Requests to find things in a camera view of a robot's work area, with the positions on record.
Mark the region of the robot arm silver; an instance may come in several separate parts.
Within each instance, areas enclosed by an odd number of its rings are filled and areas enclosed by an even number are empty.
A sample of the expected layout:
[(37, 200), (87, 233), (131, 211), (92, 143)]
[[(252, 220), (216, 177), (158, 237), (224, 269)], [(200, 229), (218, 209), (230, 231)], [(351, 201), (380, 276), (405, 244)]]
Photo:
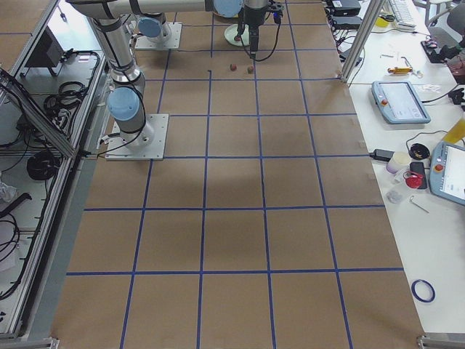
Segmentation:
[(153, 143), (155, 130), (150, 125), (143, 102), (145, 77), (136, 64), (122, 17), (138, 17), (143, 36), (162, 39), (166, 12), (216, 12), (239, 17), (238, 35), (248, 29), (251, 56), (259, 46), (259, 27), (273, 11), (271, 1), (69, 1), (86, 16), (110, 66), (114, 91), (108, 97), (108, 109), (120, 130), (122, 149), (145, 150)]
[(151, 41), (166, 41), (171, 29), (163, 12), (139, 16), (137, 20), (139, 32)]

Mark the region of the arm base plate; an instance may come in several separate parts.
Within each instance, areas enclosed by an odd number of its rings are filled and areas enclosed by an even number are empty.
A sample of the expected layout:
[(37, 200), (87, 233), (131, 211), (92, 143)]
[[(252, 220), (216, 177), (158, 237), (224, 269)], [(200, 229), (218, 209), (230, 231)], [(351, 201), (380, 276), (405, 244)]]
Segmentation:
[(146, 124), (137, 139), (129, 143), (137, 133), (122, 133), (108, 141), (108, 152), (104, 153), (108, 161), (144, 161), (163, 160), (166, 135), (169, 125), (168, 114), (148, 114)]
[(136, 50), (168, 50), (178, 49), (180, 44), (182, 23), (161, 23), (151, 18), (140, 18), (139, 33), (134, 44)]

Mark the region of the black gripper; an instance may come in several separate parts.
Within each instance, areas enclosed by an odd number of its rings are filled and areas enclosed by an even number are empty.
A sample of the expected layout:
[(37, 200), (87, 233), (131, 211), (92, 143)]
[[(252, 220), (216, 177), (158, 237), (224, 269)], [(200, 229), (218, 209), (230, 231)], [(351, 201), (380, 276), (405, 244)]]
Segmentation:
[(264, 24), (267, 14), (267, 7), (261, 7), (254, 9), (250, 7), (244, 7), (243, 9), (243, 22), (239, 22), (237, 26), (236, 36), (241, 37), (244, 34), (246, 25), (249, 29), (249, 48), (250, 58), (255, 59), (259, 48), (259, 27)]

